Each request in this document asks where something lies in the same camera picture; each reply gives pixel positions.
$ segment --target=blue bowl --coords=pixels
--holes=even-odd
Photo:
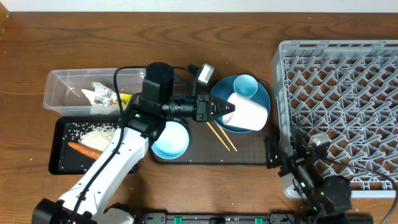
[[[239,75],[231,75],[229,77],[223,78],[218,83],[216,83],[210,91],[210,94],[220,97],[221,99],[228,101],[228,98],[234,93],[234,81]],[[256,94],[250,99],[261,106],[265,107],[268,111],[268,114],[271,111],[271,101],[269,99],[269,95],[264,86],[257,82],[258,90]],[[237,128],[233,126],[228,126],[223,123],[223,117],[216,119],[217,124],[223,127],[227,131],[231,131],[233,133],[248,133],[252,130]]]
[[[175,121],[166,122],[159,139],[153,143],[153,152],[163,159],[175,159],[181,156],[189,145],[187,129]]]

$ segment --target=green clip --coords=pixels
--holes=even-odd
[[[174,224],[182,224],[182,217],[174,217]]]
[[[255,218],[254,224],[262,224],[262,218]]]

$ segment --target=transparent plastic bin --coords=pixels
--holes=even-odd
[[[82,89],[93,91],[91,82],[100,82],[114,90],[113,73],[115,68],[54,70],[47,77],[44,92],[44,108],[54,110],[64,116],[93,116],[99,114],[119,114],[117,106],[92,106]],[[135,94],[142,90],[145,77],[144,68],[120,70],[118,87],[120,93]],[[186,87],[175,81],[173,94],[187,94]]]
[[[293,154],[291,127],[331,138],[328,157],[398,182],[398,40],[292,40],[272,58],[280,145]],[[353,198],[394,197],[388,180],[317,161],[324,177],[350,179]],[[300,198],[292,176],[284,193]]]

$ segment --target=lattice pattern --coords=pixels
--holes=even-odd
[[[282,63],[291,125],[329,135],[329,158],[398,181],[398,56],[285,57]],[[316,166],[325,176],[349,178],[354,189],[392,189],[368,172],[323,161]]]

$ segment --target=light blue cup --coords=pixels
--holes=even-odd
[[[187,150],[188,145],[187,129],[180,123],[168,121],[159,139],[153,143],[152,150],[162,159],[175,159]]]
[[[240,75],[234,81],[234,92],[248,99],[256,94],[258,88],[257,80],[250,75]]]

